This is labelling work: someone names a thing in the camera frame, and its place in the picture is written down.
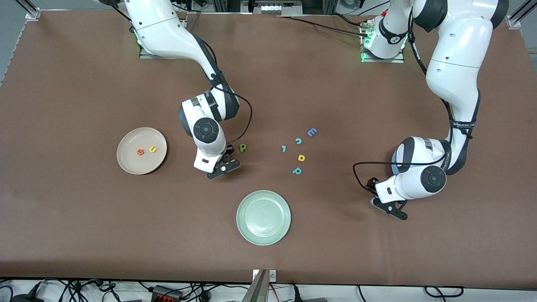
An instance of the gray floor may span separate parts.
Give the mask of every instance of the gray floor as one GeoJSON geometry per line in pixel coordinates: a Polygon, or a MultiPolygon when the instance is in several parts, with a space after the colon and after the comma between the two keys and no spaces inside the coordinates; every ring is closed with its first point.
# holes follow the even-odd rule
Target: gray floor
{"type": "MultiPolygon", "coordinates": [[[[33,0],[32,2],[41,9],[108,9],[107,6],[92,0],[33,0]]],[[[367,0],[364,9],[381,2],[383,1],[367,0]]],[[[510,0],[509,12],[513,12],[523,2],[524,0],[510,0]]],[[[25,15],[26,12],[15,0],[0,0],[0,70],[7,70],[9,66],[17,38],[24,26],[25,15]]],[[[537,70],[537,11],[530,13],[522,21],[522,35],[533,67],[537,70]]]]}

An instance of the brown tabletop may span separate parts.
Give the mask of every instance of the brown tabletop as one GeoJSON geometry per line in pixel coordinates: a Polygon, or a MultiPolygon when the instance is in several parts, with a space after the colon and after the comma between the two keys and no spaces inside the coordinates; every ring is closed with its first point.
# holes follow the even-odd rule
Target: brown tabletop
{"type": "MultiPolygon", "coordinates": [[[[177,116],[209,88],[201,68],[138,59],[128,29],[113,11],[45,11],[26,25],[0,88],[0,275],[248,282],[267,268],[279,282],[536,287],[537,90],[519,31],[501,24],[492,36],[466,166],[399,221],[369,203],[351,167],[389,159],[410,135],[446,136],[443,105],[408,48],[404,64],[361,63],[352,35],[272,16],[199,16],[192,32],[253,105],[238,142],[248,148],[235,154],[243,166],[209,181],[177,116]],[[168,155],[134,176],[115,152],[143,126],[164,134],[168,155]],[[235,221],[261,189],[292,213],[287,235],[267,247],[243,239],[235,221]]],[[[437,35],[416,32],[428,62],[437,35]]],[[[222,123],[228,140],[248,113],[242,104],[222,123]]],[[[359,175],[389,176],[382,166],[359,175]]]]}

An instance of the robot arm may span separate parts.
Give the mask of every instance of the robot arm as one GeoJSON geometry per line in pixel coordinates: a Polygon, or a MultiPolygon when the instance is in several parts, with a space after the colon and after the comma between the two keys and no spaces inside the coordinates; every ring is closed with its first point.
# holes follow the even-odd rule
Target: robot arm
{"type": "Polygon", "coordinates": [[[211,84],[210,90],[184,101],[179,108],[179,120],[198,147],[194,167],[207,172],[209,178],[217,167],[222,168],[219,175],[238,168],[238,161],[227,166],[222,162],[228,148],[219,122],[234,117],[239,103],[234,95],[224,92],[233,91],[203,40],[181,26],[170,0],[126,0],[125,4],[140,44],[148,53],[194,60],[211,84]]]}
{"type": "Polygon", "coordinates": [[[477,74],[507,5],[506,0],[392,0],[386,16],[375,18],[373,38],[366,48],[382,58],[393,57],[401,49],[410,12],[426,31],[438,29],[426,80],[431,91],[451,105],[453,114],[446,140],[411,136],[399,145],[392,162],[423,164],[392,164],[391,178],[370,184],[376,192],[373,205],[405,220],[407,215],[396,203],[435,195],[444,188],[446,175],[464,166],[480,103],[477,74]]]}

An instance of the metal bracket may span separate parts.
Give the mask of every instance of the metal bracket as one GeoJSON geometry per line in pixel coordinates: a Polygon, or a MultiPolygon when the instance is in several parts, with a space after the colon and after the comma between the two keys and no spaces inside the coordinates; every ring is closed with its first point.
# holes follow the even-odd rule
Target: metal bracket
{"type": "MultiPolygon", "coordinates": [[[[253,270],[252,280],[256,279],[258,273],[259,270],[253,270]]],[[[270,283],[276,283],[276,270],[270,270],[268,276],[270,277],[270,279],[268,280],[270,283]]]]}
{"type": "Polygon", "coordinates": [[[391,58],[391,59],[381,59],[374,54],[372,54],[367,48],[364,47],[364,44],[367,44],[371,40],[371,36],[374,35],[373,31],[373,24],[370,23],[371,20],[369,20],[367,23],[362,22],[359,27],[360,33],[366,33],[369,35],[369,37],[360,37],[360,55],[361,55],[361,61],[362,62],[377,62],[377,63],[404,63],[404,55],[403,55],[403,48],[405,46],[405,43],[403,43],[403,46],[401,47],[401,50],[399,53],[391,58]]]}
{"type": "Polygon", "coordinates": [[[511,16],[507,16],[506,20],[507,20],[507,25],[509,26],[510,30],[519,30],[521,28],[520,22],[519,21],[513,22],[513,20],[511,19],[511,16]]]}
{"type": "Polygon", "coordinates": [[[26,11],[27,21],[37,21],[41,16],[41,9],[36,7],[30,0],[15,0],[26,11]]]}
{"type": "Polygon", "coordinates": [[[507,24],[510,30],[519,30],[520,21],[526,18],[526,16],[535,9],[537,6],[537,0],[527,0],[519,6],[512,15],[507,16],[507,24]]]}
{"type": "Polygon", "coordinates": [[[31,16],[27,13],[24,18],[26,19],[26,21],[38,21],[39,17],[41,17],[41,9],[37,8],[37,14],[35,16],[31,16]]]}

